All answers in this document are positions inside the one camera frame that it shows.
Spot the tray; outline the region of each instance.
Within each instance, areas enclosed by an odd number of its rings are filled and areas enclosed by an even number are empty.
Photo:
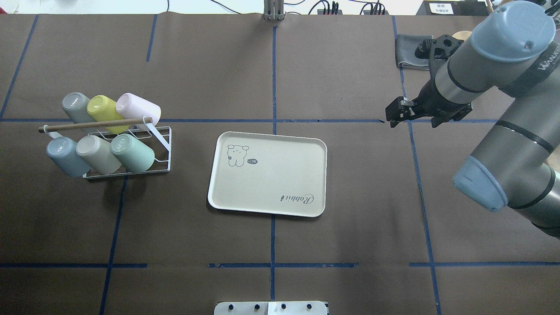
[[[315,138],[225,132],[216,144],[212,207],[316,217],[325,210],[326,144]]]

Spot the yellow mug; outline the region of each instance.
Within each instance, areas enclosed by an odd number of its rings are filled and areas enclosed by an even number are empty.
[[[91,98],[90,102],[87,103],[87,113],[98,122],[124,119],[121,115],[116,113],[116,102],[105,95],[98,95]],[[128,127],[130,127],[130,125],[107,127],[107,130],[118,134],[128,129]]]

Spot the white metal rack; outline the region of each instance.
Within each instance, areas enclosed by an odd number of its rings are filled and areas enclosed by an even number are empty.
[[[47,126],[44,125],[39,127],[40,133],[46,133],[51,138],[58,138],[62,137],[60,133],[57,131],[62,130],[70,130],[70,129],[88,129],[88,128],[95,128],[97,132],[90,132],[90,135],[100,136],[101,138],[111,141],[117,135],[109,132],[109,131],[100,131],[100,127],[113,127],[113,126],[126,126],[126,125],[137,125],[143,124],[145,125],[148,130],[142,129],[127,129],[123,133],[130,133],[136,139],[144,142],[146,145],[150,146],[147,142],[149,142],[150,138],[155,138],[167,151],[167,157],[163,160],[155,159],[154,164],[145,172],[141,173],[131,173],[121,167],[113,174],[101,175],[94,170],[90,170],[82,177],[86,179],[97,179],[97,178],[105,178],[105,177],[116,177],[116,176],[125,176],[125,175],[138,175],[138,174],[151,174],[151,173],[164,173],[169,172],[171,170],[171,127],[155,127],[152,123],[151,117],[143,117],[137,119],[121,119],[117,121],[105,121],[105,122],[93,122],[93,123],[77,123],[77,124],[64,124],[58,126]]]

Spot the mug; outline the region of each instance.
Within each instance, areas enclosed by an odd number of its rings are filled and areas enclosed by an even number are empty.
[[[132,93],[125,93],[119,97],[116,101],[116,112],[126,119],[152,117],[154,126],[160,121],[161,117],[159,106]],[[143,124],[139,124],[138,127],[148,131],[148,127]]]
[[[87,113],[87,104],[89,102],[90,99],[80,92],[70,93],[62,99],[62,109],[74,123],[93,123],[95,119]],[[96,132],[97,130],[87,128],[83,129],[83,131]]]
[[[149,146],[128,133],[118,135],[111,141],[111,153],[132,173],[145,172],[155,158]]]
[[[107,96],[98,95],[93,97],[87,104],[87,113],[98,122],[117,121],[123,119],[121,115],[116,113],[115,105],[116,102]],[[130,125],[107,127],[107,130],[114,134],[118,134],[128,129],[128,127],[130,127]]]
[[[76,153],[100,174],[113,174],[121,163],[111,153],[111,144],[100,137],[88,135],[78,141]]]
[[[67,137],[52,139],[46,146],[46,153],[52,161],[68,176],[80,177],[91,169],[76,153],[76,142]]]

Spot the gray cloth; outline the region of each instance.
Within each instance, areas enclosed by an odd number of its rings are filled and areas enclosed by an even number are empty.
[[[403,68],[430,70],[428,59],[416,58],[416,47],[425,39],[433,39],[432,35],[399,34],[396,36],[395,55],[396,65]]]

